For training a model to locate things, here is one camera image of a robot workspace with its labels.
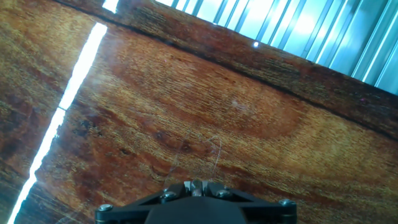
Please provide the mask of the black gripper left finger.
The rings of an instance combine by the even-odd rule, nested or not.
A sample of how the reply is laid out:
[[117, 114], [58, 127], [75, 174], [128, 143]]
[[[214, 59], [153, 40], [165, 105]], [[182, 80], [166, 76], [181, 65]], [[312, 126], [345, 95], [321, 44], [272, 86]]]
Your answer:
[[179, 183], [121, 207], [102, 204], [95, 210], [95, 224], [145, 223], [156, 206], [188, 196], [189, 188]]

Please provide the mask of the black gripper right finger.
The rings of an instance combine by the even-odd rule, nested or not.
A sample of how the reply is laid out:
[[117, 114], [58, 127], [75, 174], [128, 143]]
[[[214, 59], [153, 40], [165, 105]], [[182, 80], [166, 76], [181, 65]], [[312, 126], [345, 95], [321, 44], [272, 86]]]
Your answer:
[[237, 205], [247, 223], [297, 223], [297, 204], [292, 200], [268, 202], [241, 190], [214, 182], [207, 182], [203, 187], [204, 196]]

